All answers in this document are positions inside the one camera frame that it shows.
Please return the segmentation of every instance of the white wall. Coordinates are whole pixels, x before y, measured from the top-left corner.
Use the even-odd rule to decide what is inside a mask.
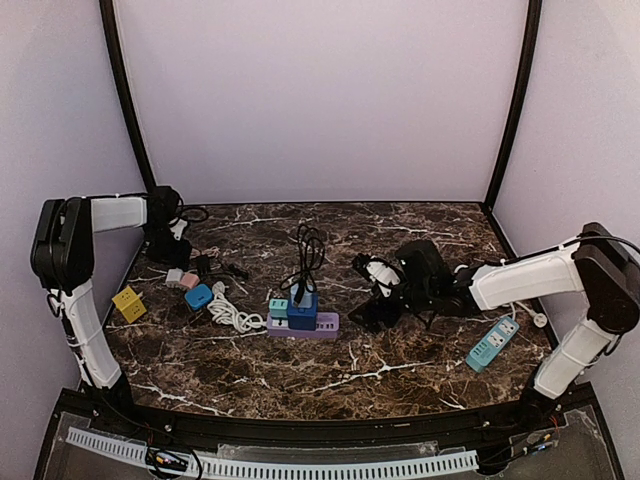
[[[640,5],[545,2],[497,217],[518,253],[599,221],[640,243]],[[564,334],[585,304],[545,302]],[[627,478],[640,478],[640,332],[591,369]]]
[[[139,191],[97,1],[0,1],[0,478],[32,478],[45,428],[77,366],[29,266],[42,202]],[[104,314],[140,237],[97,242]]]
[[[525,0],[119,0],[154,171],[187,202],[481,200]]]

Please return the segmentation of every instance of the robotic arm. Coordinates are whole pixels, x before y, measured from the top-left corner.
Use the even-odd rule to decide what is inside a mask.
[[[379,321],[393,326],[404,311],[464,317],[520,300],[584,292],[586,317],[542,362],[523,392],[521,401],[536,410],[535,416],[555,406],[575,378],[640,319],[640,267],[597,223],[543,252],[461,266],[455,273],[431,241],[406,244],[396,258],[402,271],[379,258],[361,254],[354,259],[356,271],[375,283],[375,295],[350,318],[369,330],[379,330]]]
[[[31,251],[31,267],[61,319],[83,381],[113,400],[130,403],[130,391],[107,344],[93,299],[93,234],[144,227],[147,255],[172,267],[188,265],[186,222],[176,218],[181,199],[170,187],[150,194],[47,200]]]

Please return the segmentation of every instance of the pink block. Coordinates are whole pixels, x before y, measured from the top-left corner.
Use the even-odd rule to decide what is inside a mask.
[[[180,280],[180,285],[185,287],[187,290],[191,290],[193,287],[200,283],[200,279],[197,275],[193,273],[185,273],[182,276],[182,280]]]

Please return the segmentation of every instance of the black pole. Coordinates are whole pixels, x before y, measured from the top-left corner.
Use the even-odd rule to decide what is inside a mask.
[[[113,80],[116,83],[116,90],[120,98],[120,107],[122,115],[127,125],[129,139],[133,147],[133,153],[138,162],[142,181],[148,192],[156,186],[156,179],[153,176],[151,163],[147,151],[144,148],[144,141],[138,124],[138,117],[133,106],[131,90],[129,89],[129,81],[127,80],[127,72],[124,68],[124,59],[122,58],[122,49],[120,48],[120,38],[118,36],[118,26],[116,24],[115,12],[113,9],[113,0],[100,0],[100,12],[102,13],[102,26],[104,28],[104,37],[107,41],[107,49],[109,51],[109,60],[111,61],[111,70],[113,72]]]
[[[518,74],[516,75],[516,84],[513,89],[513,97],[511,98],[511,106],[509,107],[509,115],[507,116],[507,124],[502,135],[502,143],[500,151],[496,159],[496,165],[491,176],[489,190],[484,200],[485,206],[491,211],[496,205],[500,187],[504,180],[504,174],[507,171],[509,156],[513,148],[513,142],[516,138],[518,123],[520,122],[520,114],[522,106],[527,94],[527,85],[529,84],[529,75],[531,74],[531,65],[533,64],[533,53],[536,49],[536,39],[538,37],[538,26],[540,25],[540,14],[542,11],[542,0],[529,0],[529,10],[527,11],[527,23],[524,29],[524,38],[522,40],[522,51],[520,52],[520,64],[518,65]]]

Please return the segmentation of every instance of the dark blue box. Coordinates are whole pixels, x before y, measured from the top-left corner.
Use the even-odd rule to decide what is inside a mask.
[[[296,308],[293,302],[287,305],[287,318],[291,330],[315,330],[318,316],[318,294],[314,293],[310,308]]]

